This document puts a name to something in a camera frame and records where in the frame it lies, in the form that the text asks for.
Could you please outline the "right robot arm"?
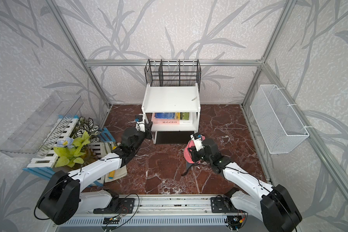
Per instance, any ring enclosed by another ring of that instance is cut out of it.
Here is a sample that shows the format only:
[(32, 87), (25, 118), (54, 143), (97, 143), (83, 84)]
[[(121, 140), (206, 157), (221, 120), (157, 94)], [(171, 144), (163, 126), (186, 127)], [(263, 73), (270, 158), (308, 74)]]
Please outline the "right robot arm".
[(184, 157), (188, 168), (206, 166), (236, 184), (239, 190), (229, 196), (230, 204), (258, 218), (268, 231), (297, 231), (302, 216), (288, 190), (280, 184), (273, 186), (263, 182), (246, 172), (229, 157), (222, 155), (213, 139), (199, 133), (191, 135), (184, 149)]

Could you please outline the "pink fluffy cloth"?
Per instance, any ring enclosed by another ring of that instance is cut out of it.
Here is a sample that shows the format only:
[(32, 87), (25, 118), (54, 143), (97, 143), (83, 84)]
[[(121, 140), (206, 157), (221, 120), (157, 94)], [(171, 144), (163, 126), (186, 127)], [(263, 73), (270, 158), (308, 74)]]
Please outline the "pink fluffy cloth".
[(187, 146), (184, 149), (184, 157), (188, 163), (191, 163), (191, 164), (200, 163), (202, 160), (204, 160), (205, 150), (203, 148), (200, 151), (196, 151), (194, 142), (192, 141), (192, 139), (190, 139), (190, 141), (188, 142)]

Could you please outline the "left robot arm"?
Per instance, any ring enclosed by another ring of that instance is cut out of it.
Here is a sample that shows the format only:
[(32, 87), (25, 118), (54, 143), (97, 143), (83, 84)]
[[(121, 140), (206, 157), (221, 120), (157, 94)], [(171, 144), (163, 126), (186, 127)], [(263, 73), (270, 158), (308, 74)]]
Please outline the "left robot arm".
[(113, 199), (111, 193), (106, 190), (86, 193), (84, 189), (106, 174), (126, 166), (136, 156), (143, 141), (152, 139), (152, 126), (152, 122), (137, 122), (136, 127), (124, 131), (120, 146), (105, 157), (69, 173), (56, 172), (35, 208), (57, 225), (67, 222), (76, 213), (107, 208)]

